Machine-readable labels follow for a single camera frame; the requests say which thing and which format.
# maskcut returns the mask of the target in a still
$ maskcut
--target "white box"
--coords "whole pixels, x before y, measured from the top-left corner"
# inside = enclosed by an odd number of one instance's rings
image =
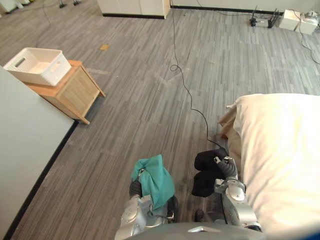
[[[303,33],[303,34],[312,35],[312,33],[316,30],[317,26],[318,26],[317,22],[305,19],[305,16],[302,15],[301,22],[299,22],[295,31],[298,33],[300,33],[300,31],[301,31],[301,33]]]
[[[26,47],[3,68],[22,82],[55,86],[71,65],[61,50]]]
[[[280,19],[279,28],[294,31],[300,22],[299,17],[300,12],[298,11],[285,10]]]

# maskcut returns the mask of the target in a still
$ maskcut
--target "white wall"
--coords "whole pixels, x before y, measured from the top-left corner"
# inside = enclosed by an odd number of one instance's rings
[[[0,66],[0,239],[73,122]]]
[[[278,8],[281,12],[285,9],[294,9],[298,12],[308,12],[311,9],[320,10],[319,0],[198,0],[203,7],[228,8],[228,9],[258,9],[274,11]],[[198,7],[197,0],[172,0],[174,6]]]

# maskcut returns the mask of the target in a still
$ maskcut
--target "debris on floor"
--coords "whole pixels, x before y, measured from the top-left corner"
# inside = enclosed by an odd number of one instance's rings
[[[101,47],[100,47],[101,51],[105,51],[105,50],[108,50],[108,49],[109,49],[109,44],[102,44]]]

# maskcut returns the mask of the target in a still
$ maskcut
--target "cabinet drawer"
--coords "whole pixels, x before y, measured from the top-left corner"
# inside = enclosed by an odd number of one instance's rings
[[[97,87],[82,67],[79,67],[57,97],[65,106],[84,116],[98,94]]]

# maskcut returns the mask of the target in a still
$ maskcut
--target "bed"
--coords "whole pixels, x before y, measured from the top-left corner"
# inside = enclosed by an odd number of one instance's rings
[[[253,94],[219,123],[263,230],[320,232],[320,96]]]

